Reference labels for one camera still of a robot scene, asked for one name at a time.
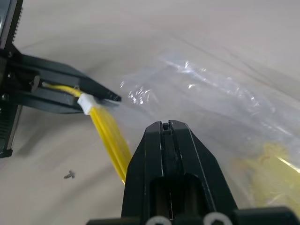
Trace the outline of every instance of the white connector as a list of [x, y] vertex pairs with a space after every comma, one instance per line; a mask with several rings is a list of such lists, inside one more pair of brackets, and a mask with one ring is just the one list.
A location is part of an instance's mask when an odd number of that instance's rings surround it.
[[81, 106], [85, 115], [90, 114], [90, 109], [92, 107], [100, 107], [100, 105], [96, 102], [94, 96], [86, 93], [81, 94], [81, 96], [78, 98], [77, 103]]

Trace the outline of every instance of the beige surface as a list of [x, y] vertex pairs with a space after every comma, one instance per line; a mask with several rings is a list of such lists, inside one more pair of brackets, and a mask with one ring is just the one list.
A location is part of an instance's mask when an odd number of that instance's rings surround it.
[[[18, 48], [68, 63], [116, 92], [123, 74], [171, 51], [299, 107], [299, 1], [24, 0], [23, 6]], [[76, 178], [64, 180], [70, 169]], [[1, 224], [117, 217], [122, 192], [89, 118], [24, 109], [14, 155], [0, 161]]]

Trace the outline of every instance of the clear plastic bag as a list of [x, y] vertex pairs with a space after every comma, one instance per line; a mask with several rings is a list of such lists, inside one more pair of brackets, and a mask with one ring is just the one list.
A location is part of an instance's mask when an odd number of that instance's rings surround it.
[[127, 98], [110, 110], [131, 150], [151, 123], [185, 122], [217, 158], [240, 208], [287, 205], [300, 215], [296, 110], [188, 61], [125, 76], [120, 91]]

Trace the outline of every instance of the yellow wire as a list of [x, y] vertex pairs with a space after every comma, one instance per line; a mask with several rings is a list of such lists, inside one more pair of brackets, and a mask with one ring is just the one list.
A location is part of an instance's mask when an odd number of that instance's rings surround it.
[[[67, 92], [77, 98], [79, 98], [83, 93], [80, 90], [65, 85], [51, 85], [44, 83], [43, 86]], [[125, 183], [127, 167], [130, 162], [131, 155], [117, 123], [102, 107], [92, 107], [90, 110], [90, 117], [103, 141], [117, 174], [123, 183]]]

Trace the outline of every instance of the small screw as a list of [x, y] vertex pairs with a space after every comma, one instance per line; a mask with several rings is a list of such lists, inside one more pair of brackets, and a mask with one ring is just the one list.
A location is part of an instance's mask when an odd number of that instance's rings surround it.
[[67, 174], [66, 176], [64, 176], [64, 179], [68, 179], [70, 177], [72, 177], [72, 179], [75, 178], [75, 173], [72, 170], [69, 171], [69, 174]]

